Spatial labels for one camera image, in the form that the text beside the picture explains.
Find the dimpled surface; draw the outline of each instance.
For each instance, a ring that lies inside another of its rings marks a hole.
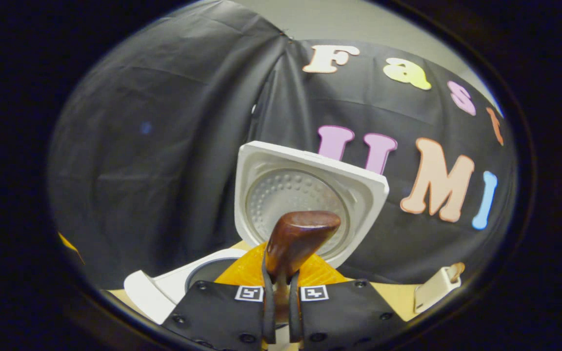
[[[247,199],[247,218],[263,240],[277,220],[294,211],[331,211],[341,218],[337,233],[316,252],[326,257],[342,241],[348,216],[339,196],[324,182],[308,173],[294,170],[272,171],[251,188]]]
[[[266,245],[267,242],[260,244],[238,258],[216,279],[216,282],[230,285],[263,286],[261,261]],[[301,266],[299,286],[335,284],[347,280],[321,257],[311,255]]]

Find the letter i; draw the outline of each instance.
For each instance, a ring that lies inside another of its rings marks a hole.
[[[477,215],[472,220],[472,227],[481,231],[487,226],[487,218],[491,210],[491,203],[493,202],[493,194],[498,186],[498,178],[490,171],[484,171],[482,174],[484,180],[484,193],[482,194],[482,202]]]

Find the wooden handle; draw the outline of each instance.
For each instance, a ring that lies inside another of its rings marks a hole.
[[[266,271],[272,282],[281,280],[289,284],[294,273],[335,234],[340,224],[339,216],[330,211],[300,211],[281,216],[266,247]]]

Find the letter m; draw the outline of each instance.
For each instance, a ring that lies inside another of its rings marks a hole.
[[[423,213],[426,209],[424,198],[430,188],[428,213],[434,215],[448,199],[439,217],[448,222],[457,222],[474,171],[473,160],[465,155],[459,156],[448,173],[443,149],[438,142],[418,138],[415,145],[421,154],[420,167],[411,194],[400,201],[400,208],[408,213]]]

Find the pink letter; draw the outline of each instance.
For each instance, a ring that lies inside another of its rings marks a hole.
[[[452,80],[448,82],[448,88],[452,92],[450,96],[452,97],[452,100],[455,102],[455,104],[457,104],[457,106],[459,106],[460,109],[475,116],[476,108],[474,107],[474,104],[472,104],[472,101],[470,100],[470,93],[468,93],[468,91],[464,87],[453,82]]]
[[[318,134],[322,138],[318,153],[334,160],[341,160],[346,143],[355,138],[353,131],[338,126],[322,126],[318,129]]]
[[[393,138],[377,133],[366,134],[363,141],[370,146],[365,168],[368,171],[383,174],[387,156],[390,151],[394,151],[398,147],[398,143]]]

